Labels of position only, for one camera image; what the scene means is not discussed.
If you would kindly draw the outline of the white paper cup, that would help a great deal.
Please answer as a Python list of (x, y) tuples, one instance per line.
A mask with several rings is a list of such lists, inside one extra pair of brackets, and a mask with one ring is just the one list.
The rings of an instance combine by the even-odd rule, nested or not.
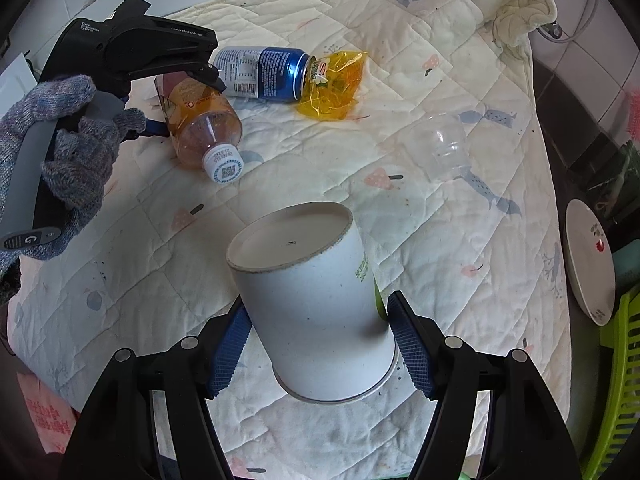
[(318, 404), (370, 396), (398, 350), (354, 215), (311, 202), (267, 214), (226, 260), (280, 386)]

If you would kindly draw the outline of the red gold drink bottle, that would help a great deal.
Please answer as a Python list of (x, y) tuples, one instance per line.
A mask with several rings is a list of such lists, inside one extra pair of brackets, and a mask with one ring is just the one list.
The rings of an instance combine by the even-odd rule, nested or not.
[(218, 184), (236, 180), (243, 127), (227, 98), (185, 72), (156, 76), (154, 84), (179, 162)]

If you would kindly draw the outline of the blue silver drink can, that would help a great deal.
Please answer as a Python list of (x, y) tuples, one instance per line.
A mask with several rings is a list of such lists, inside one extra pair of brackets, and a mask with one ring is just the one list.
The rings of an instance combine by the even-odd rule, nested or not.
[(276, 102), (297, 102), (303, 95), (312, 57), (281, 47), (225, 47), (213, 66), (228, 96)]

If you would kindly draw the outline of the clear plastic cup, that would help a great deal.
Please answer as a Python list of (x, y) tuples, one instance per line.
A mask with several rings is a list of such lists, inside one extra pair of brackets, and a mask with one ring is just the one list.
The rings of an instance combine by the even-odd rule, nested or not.
[(466, 134), (457, 116), (425, 116), (401, 133), (413, 162), (432, 182), (447, 182), (471, 169)]

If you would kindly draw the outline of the yellow plastic wrapper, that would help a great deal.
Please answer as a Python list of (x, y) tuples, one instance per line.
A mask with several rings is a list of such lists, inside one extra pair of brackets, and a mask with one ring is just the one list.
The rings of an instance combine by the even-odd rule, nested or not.
[(336, 51), (311, 58), (296, 110), (320, 122), (343, 120), (357, 103), (367, 53)]

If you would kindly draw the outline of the cream quilted mat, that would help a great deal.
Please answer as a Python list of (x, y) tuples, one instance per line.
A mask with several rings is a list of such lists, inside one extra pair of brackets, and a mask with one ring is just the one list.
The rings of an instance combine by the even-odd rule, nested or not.
[[(348, 207), (383, 294), (474, 349), (526, 350), (570, 410), (570, 319), (554, 186), (535, 110), (529, 33), (552, 0), (213, 0), (178, 19), (223, 46), (368, 55), (340, 122), (237, 100), (245, 168), (219, 186), (166, 140), (120, 149), (102, 209), (62, 255), (23, 259), (13, 351), (82, 408), (112, 354), (163, 351), (227, 311), (226, 250), (250, 222), (326, 200)], [(471, 169), (432, 182), (400, 135), (425, 116), (462, 122)]]

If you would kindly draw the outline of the white ceramic bowl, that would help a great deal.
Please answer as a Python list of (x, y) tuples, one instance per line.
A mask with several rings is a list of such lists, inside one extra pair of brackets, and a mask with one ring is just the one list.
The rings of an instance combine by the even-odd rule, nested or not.
[(579, 307), (594, 324), (605, 326), (615, 302), (613, 256), (597, 216), (578, 198), (566, 207), (564, 249), (570, 288)]

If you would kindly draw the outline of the lime green dish rack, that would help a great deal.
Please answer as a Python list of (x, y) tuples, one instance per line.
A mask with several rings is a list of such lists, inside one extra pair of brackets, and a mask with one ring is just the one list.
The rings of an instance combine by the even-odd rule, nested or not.
[(610, 366), (602, 422), (585, 479), (639, 477), (639, 287), (620, 297), (618, 310), (600, 329), (604, 362)]

